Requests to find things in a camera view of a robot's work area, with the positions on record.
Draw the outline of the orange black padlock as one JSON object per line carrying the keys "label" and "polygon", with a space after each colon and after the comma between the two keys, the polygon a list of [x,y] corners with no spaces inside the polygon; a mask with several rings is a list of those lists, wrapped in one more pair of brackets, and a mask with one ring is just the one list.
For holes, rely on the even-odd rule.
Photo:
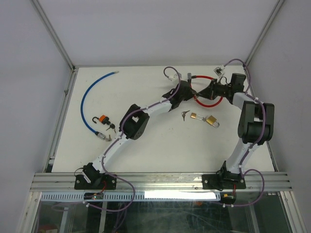
{"label": "orange black padlock", "polygon": [[108,116],[105,116],[105,115],[102,115],[101,117],[96,117],[96,116],[94,116],[94,117],[92,118],[92,121],[93,121],[94,123],[100,122],[100,123],[102,123],[103,125],[110,125],[110,124],[111,124],[109,117],[108,117]]}

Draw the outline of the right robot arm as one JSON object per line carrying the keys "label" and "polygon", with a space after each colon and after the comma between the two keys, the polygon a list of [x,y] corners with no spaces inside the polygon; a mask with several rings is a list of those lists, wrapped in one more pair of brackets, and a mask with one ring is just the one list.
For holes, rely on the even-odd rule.
{"label": "right robot arm", "polygon": [[231,81],[227,84],[213,79],[208,87],[197,94],[209,100],[216,97],[226,98],[241,110],[238,143],[231,156],[215,174],[202,176],[205,189],[245,189],[244,166],[252,153],[273,136],[275,106],[262,103],[247,94],[244,91],[245,80],[246,76],[238,73],[232,74]]}

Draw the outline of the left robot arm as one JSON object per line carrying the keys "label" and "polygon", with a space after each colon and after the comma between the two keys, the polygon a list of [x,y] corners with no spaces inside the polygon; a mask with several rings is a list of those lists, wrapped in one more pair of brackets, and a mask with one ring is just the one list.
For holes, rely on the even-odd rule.
{"label": "left robot arm", "polygon": [[190,82],[180,81],[176,88],[164,94],[158,102],[150,106],[141,108],[136,104],[131,105],[120,122],[119,132],[112,139],[108,148],[93,162],[83,166],[82,175],[85,183],[90,188],[98,188],[102,183],[101,174],[104,173],[104,162],[108,162],[128,144],[139,139],[150,118],[176,109],[181,102],[188,101],[195,95],[196,91],[191,88]]}

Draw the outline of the small padlock keys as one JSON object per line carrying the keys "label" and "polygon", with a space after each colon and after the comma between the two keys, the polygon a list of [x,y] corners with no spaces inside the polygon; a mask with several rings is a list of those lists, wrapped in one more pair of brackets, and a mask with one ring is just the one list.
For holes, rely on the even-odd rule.
{"label": "small padlock keys", "polygon": [[181,113],[181,116],[182,116],[182,118],[183,118],[183,121],[185,121],[185,117],[186,117],[186,114],[189,112],[189,110],[187,110],[187,111],[183,111],[182,113]]}

